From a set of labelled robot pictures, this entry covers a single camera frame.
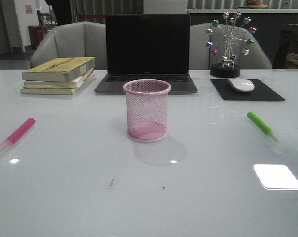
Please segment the black mouse pad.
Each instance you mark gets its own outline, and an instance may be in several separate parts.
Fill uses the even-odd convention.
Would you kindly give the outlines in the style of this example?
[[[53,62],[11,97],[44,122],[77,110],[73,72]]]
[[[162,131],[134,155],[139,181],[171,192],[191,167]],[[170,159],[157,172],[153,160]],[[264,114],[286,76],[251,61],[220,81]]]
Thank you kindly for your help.
[[[285,101],[281,95],[259,79],[249,79],[253,90],[235,89],[228,79],[211,79],[222,99],[227,101]]]

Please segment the green highlighter pen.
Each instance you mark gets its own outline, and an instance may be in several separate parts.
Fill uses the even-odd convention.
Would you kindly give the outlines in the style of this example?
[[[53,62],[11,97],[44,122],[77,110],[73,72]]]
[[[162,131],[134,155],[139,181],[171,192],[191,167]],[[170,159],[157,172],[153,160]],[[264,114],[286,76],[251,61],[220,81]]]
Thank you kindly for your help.
[[[284,151],[284,146],[274,130],[264,122],[256,113],[250,111],[247,113],[247,118],[256,126],[256,128],[263,135],[264,140],[270,146],[270,148],[277,154],[281,154]]]

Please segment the grey right chair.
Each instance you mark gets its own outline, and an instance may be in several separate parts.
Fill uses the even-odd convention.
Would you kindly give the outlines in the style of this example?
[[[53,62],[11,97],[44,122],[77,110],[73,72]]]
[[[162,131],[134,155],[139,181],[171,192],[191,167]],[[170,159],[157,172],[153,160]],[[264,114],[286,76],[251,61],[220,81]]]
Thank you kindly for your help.
[[[209,69],[224,56],[224,36],[231,26],[220,24],[213,27],[203,23],[190,27],[189,69]],[[232,53],[236,55],[235,65],[241,69],[271,69],[272,63],[254,36],[246,29],[237,27],[234,34],[236,44]]]

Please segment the grey chair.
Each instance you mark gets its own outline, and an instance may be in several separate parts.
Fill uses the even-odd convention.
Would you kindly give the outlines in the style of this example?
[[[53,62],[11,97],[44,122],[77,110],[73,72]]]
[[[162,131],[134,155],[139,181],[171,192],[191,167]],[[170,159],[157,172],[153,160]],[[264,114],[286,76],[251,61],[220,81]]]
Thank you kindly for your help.
[[[105,25],[83,21],[53,28],[31,56],[30,67],[60,57],[95,57],[95,68],[105,70],[107,68]]]
[[[213,27],[203,23],[190,27],[189,69],[209,69],[224,56],[224,36],[231,26],[220,24]],[[241,69],[271,69],[272,63],[254,36],[246,29],[237,27],[234,34],[236,44],[232,53],[236,55],[235,65]]]

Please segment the grey laptop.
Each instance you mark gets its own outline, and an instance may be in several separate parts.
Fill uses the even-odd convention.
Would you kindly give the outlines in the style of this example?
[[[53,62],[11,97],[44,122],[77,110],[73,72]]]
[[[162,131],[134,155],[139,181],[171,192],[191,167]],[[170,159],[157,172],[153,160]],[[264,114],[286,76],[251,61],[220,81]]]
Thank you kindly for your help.
[[[171,85],[171,94],[192,94],[189,74],[189,14],[116,14],[106,16],[107,74],[96,93],[122,94],[137,79]]]

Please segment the yellow bottom book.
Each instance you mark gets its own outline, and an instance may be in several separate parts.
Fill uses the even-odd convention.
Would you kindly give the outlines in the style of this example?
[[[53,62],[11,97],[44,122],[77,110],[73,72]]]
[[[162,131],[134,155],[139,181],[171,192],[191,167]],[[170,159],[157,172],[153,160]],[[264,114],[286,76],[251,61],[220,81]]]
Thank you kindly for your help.
[[[39,95],[73,95],[79,88],[21,88],[21,94],[39,94]]]

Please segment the white middle book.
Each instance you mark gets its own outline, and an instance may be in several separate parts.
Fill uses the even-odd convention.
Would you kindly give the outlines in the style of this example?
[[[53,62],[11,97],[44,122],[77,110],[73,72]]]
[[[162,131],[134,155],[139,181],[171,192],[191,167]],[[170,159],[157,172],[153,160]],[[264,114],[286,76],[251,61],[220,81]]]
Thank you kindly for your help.
[[[24,81],[25,88],[79,88],[92,75],[94,69],[88,70],[70,82]]]

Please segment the red bin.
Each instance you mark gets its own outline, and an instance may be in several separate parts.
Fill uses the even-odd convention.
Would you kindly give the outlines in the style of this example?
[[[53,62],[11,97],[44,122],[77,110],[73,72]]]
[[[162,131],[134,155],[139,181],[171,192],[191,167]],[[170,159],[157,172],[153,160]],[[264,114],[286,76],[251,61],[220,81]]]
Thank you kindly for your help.
[[[32,49],[37,49],[43,41],[43,29],[40,25],[28,26],[28,32]]]

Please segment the pink highlighter pen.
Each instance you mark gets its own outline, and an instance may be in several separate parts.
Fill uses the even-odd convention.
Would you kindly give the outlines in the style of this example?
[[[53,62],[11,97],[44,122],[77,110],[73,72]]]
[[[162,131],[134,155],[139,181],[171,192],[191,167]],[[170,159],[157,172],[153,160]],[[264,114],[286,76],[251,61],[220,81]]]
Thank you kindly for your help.
[[[23,124],[21,124],[11,135],[9,135],[0,144],[0,158],[3,157],[9,149],[26,133],[33,127],[36,123],[34,118],[28,118]]]

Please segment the olive sofa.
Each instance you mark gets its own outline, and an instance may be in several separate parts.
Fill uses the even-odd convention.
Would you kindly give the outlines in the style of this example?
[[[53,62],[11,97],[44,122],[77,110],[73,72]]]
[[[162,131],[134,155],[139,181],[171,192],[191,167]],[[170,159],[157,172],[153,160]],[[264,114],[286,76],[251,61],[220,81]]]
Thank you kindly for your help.
[[[298,69],[298,54],[290,53],[286,56],[286,69]]]

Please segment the white computer mouse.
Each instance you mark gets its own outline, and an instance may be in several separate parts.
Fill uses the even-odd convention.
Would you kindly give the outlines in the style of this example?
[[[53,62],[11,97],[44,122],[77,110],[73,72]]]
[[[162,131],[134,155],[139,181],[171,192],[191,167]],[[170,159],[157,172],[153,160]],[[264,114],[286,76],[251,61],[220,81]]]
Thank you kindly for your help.
[[[231,86],[233,90],[238,92],[251,92],[255,88],[254,84],[248,79],[229,79],[228,84]]]

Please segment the pink mesh pen holder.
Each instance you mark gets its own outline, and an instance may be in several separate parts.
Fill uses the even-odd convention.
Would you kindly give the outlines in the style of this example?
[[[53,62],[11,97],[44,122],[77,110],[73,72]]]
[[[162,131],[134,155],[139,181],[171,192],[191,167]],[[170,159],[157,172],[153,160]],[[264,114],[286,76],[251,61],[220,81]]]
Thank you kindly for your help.
[[[139,79],[127,82],[123,90],[126,93],[128,135],[140,142],[165,138],[171,85],[156,79]]]

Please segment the yellow top book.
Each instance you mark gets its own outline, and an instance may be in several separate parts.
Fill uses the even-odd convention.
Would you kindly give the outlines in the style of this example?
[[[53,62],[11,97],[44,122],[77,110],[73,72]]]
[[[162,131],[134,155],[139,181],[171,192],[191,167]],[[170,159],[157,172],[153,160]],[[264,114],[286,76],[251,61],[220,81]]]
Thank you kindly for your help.
[[[95,57],[61,57],[22,72],[24,81],[70,82],[95,67]]]

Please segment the fruit bowl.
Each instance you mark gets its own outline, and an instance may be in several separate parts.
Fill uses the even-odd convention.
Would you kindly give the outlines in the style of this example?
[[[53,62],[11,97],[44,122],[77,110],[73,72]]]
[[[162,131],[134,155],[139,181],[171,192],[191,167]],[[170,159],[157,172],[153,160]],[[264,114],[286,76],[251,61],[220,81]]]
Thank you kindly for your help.
[[[246,0],[245,6],[249,9],[265,9],[268,7],[263,2],[257,2],[255,0]]]

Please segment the ferris wheel desk ornament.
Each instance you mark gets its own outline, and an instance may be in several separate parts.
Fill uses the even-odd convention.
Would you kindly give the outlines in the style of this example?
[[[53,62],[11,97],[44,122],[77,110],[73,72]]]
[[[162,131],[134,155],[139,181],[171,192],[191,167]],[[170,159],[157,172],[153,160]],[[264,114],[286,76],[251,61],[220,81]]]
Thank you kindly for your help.
[[[224,12],[222,18],[226,21],[226,28],[220,26],[219,20],[213,20],[211,27],[205,30],[205,34],[208,36],[215,35],[214,28],[220,29],[219,36],[221,39],[217,42],[209,41],[206,43],[206,47],[209,49],[211,56],[216,56],[223,48],[223,55],[220,57],[217,63],[212,64],[210,67],[210,74],[221,78],[235,78],[240,75],[240,67],[235,63],[237,54],[233,52],[234,46],[241,46],[241,41],[244,41],[247,46],[253,45],[255,41],[253,39],[241,39],[240,36],[245,33],[254,34],[257,27],[251,26],[248,31],[240,32],[241,26],[237,27],[236,22],[241,17],[242,13],[236,11],[234,13]]]

